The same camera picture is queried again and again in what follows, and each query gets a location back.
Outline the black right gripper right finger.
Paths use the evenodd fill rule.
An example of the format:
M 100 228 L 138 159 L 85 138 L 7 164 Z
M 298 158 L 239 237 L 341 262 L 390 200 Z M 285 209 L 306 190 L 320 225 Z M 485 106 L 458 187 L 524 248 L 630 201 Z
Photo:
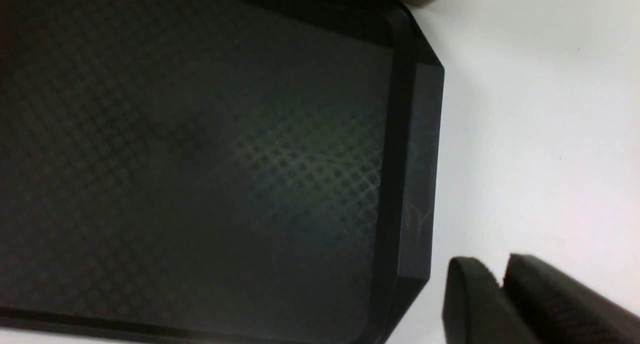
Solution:
M 639 317 L 532 255 L 509 258 L 503 289 L 544 343 L 638 343 Z

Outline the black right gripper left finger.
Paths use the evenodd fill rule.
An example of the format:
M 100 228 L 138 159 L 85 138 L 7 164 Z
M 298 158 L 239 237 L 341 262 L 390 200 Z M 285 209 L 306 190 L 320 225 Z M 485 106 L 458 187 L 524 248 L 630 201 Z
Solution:
M 454 257 L 447 273 L 442 307 L 446 343 L 540 343 L 480 260 Z

